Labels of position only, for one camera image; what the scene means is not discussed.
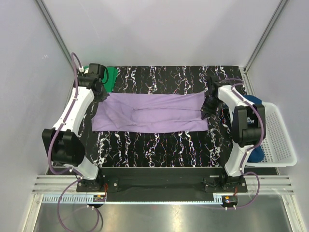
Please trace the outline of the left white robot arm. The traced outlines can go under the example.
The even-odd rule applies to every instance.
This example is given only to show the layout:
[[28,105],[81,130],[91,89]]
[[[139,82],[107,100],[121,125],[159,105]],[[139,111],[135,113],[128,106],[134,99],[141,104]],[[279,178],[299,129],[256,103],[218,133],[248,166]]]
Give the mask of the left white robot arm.
[[66,171],[76,172],[87,180],[93,191],[104,187],[104,179],[98,176],[98,167],[86,157],[85,147],[77,134],[89,105],[108,97],[103,83],[108,79],[108,70],[101,64],[91,63],[86,70],[75,71],[71,96],[62,115],[51,129],[42,132],[50,171],[55,175],[62,174],[52,166],[53,163],[61,164]]

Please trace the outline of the purple t shirt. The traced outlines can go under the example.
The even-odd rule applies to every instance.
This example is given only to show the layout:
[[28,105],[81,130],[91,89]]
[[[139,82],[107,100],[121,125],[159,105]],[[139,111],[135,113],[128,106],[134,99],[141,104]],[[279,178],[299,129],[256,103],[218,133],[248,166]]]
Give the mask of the purple t shirt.
[[204,94],[110,93],[98,104],[92,131],[172,133],[207,131],[201,119]]

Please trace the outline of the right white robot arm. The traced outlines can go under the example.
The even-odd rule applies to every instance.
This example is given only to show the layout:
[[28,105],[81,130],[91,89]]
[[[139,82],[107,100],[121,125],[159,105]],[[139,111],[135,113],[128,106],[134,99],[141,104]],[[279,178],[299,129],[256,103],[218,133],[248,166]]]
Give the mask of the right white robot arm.
[[264,105],[255,104],[243,97],[236,89],[243,83],[229,84],[228,79],[218,76],[207,78],[207,94],[201,107],[201,119],[209,118],[221,103],[230,111],[233,148],[219,177],[218,185],[223,191],[231,191],[240,185],[244,167],[251,152],[259,147],[266,137],[266,110]]

